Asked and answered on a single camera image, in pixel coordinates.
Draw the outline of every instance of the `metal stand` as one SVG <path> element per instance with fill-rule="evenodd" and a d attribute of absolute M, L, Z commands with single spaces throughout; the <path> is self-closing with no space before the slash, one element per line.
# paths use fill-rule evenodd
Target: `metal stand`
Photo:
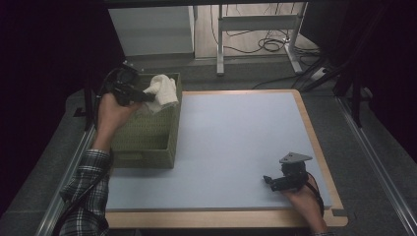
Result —
<path fill-rule="evenodd" d="M 294 53 L 294 44 L 300 31 L 307 3 L 303 3 L 298 14 L 284 16 L 223 17 L 222 5 L 218 6 L 217 74 L 224 75 L 223 32 L 234 30 L 293 30 L 285 51 L 295 74 L 303 71 Z"/>

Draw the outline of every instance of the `plaid shirt sleeve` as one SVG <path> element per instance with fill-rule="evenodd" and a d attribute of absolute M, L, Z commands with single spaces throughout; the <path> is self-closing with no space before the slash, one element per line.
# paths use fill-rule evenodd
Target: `plaid shirt sleeve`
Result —
<path fill-rule="evenodd" d="M 101 150 L 89 149 L 83 156 L 77 172 L 61 190 L 64 202 L 75 201 L 111 164 L 110 154 Z M 108 234 L 105 208 L 108 198 L 108 174 L 91 189 L 63 224 L 60 235 L 100 235 Z"/>

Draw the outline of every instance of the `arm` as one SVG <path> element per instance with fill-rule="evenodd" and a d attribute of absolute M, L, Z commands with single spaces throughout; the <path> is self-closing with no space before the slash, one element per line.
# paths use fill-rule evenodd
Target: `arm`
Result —
<path fill-rule="evenodd" d="M 308 182 L 318 189 L 314 178 L 309 175 Z M 298 191 L 287 190 L 281 191 L 281 194 L 285 196 L 293 205 L 293 207 L 306 219 L 313 235 L 321 233 L 328 233 L 328 226 L 323 220 L 319 204 L 316 200 L 314 193 L 307 187 L 303 186 Z"/>
<path fill-rule="evenodd" d="M 133 103 L 129 106 L 120 106 L 113 94 L 105 94 L 98 109 L 97 134 L 91 148 L 110 152 L 111 141 L 116 131 L 126 124 L 129 117 L 141 105 L 141 103 Z"/>
<path fill-rule="evenodd" d="M 65 202 L 74 202 L 111 164 L 110 145 L 116 131 L 141 106 L 120 106 L 113 94 L 105 94 L 98 109 L 97 132 L 91 149 L 84 154 L 72 180 L 60 192 Z M 107 235 L 105 207 L 108 198 L 108 173 L 86 195 L 83 203 L 68 215 L 60 235 Z"/>

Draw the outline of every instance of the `white cabinet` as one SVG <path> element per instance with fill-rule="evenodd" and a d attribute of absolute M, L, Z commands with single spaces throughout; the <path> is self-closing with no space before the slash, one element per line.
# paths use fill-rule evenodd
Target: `white cabinet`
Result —
<path fill-rule="evenodd" d="M 194 52 L 191 6 L 108 11 L 126 56 Z"/>

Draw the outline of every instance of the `dark background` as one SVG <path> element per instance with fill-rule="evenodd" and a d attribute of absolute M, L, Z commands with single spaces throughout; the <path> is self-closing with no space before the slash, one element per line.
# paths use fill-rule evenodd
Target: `dark background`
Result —
<path fill-rule="evenodd" d="M 379 2 L 387 10 L 350 75 L 371 91 L 370 108 L 417 162 L 417 1 L 311 2 L 300 32 L 328 53 L 333 67 L 340 66 L 358 45 Z"/>
<path fill-rule="evenodd" d="M 125 60 L 106 9 L 33 2 L 0 6 L 2 213 L 59 125 L 67 97 L 87 83 L 96 89 Z"/>

